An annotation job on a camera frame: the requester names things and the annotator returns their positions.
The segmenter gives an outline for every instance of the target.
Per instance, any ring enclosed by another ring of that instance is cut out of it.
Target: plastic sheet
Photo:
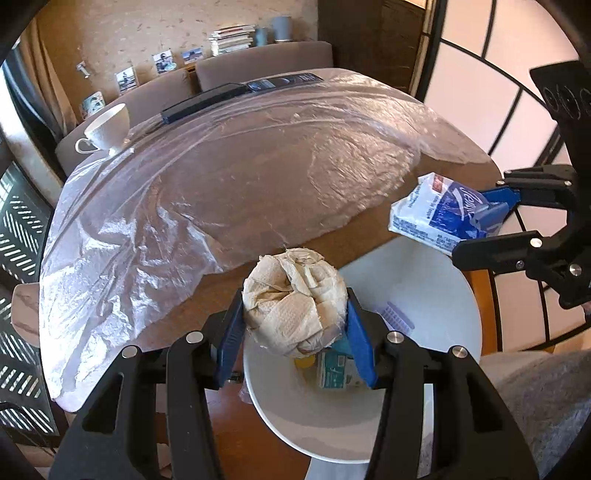
[[[121,348],[203,275],[340,228],[396,191],[421,153],[490,161],[408,95],[347,70],[312,72],[325,81],[172,125],[153,118],[133,130],[134,152],[73,172],[41,269],[41,355],[63,408],[79,408]]]

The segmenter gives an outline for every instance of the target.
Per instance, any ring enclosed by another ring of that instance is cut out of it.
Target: yellow lid
[[[310,355],[305,356],[304,358],[296,358],[294,359],[295,365],[297,368],[310,368],[314,366],[316,362],[316,356]]]

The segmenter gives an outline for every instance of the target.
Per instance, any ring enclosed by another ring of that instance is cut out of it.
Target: beige wall
[[[133,64],[140,83],[156,77],[151,55],[207,46],[209,34],[232,24],[269,26],[271,18],[294,18],[298,40],[316,39],[316,0],[51,0],[38,17],[56,72],[79,115],[79,104],[101,90],[117,97],[115,73]],[[84,60],[92,76],[76,71]]]

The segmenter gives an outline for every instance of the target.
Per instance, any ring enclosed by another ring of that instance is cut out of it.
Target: white panel
[[[527,278],[525,272],[499,275],[495,282],[503,350],[523,350],[544,342],[544,316],[538,283]]]
[[[556,158],[554,159],[553,163],[566,164],[566,165],[571,164],[570,157],[569,157],[569,151],[566,149],[566,145],[562,146],[562,148],[558,152],[558,155],[556,155]]]
[[[518,87],[481,61],[441,44],[425,104],[488,151]]]
[[[448,0],[441,37],[482,55],[491,0]]]
[[[533,167],[555,128],[548,110],[524,92],[492,159],[501,171]]]
[[[519,207],[526,230],[537,230],[542,236],[552,236],[566,225],[566,211],[553,208]],[[511,215],[501,227],[500,235],[521,232],[517,217]]]
[[[566,225],[566,210],[540,207],[519,207],[527,230],[537,230],[542,236],[552,236]]]
[[[558,335],[569,332],[585,322],[585,313],[582,307],[563,310],[558,305],[558,294],[552,289],[548,290],[545,296],[546,306],[548,308],[550,338],[555,338]]]
[[[577,58],[569,39],[538,2],[497,0],[487,60],[539,95],[531,68]]]

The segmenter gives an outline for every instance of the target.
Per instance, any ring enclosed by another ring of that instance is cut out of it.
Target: chair
[[[195,69],[201,88],[248,82],[299,70],[332,67],[332,45],[324,41],[287,42],[247,48],[202,60]]]

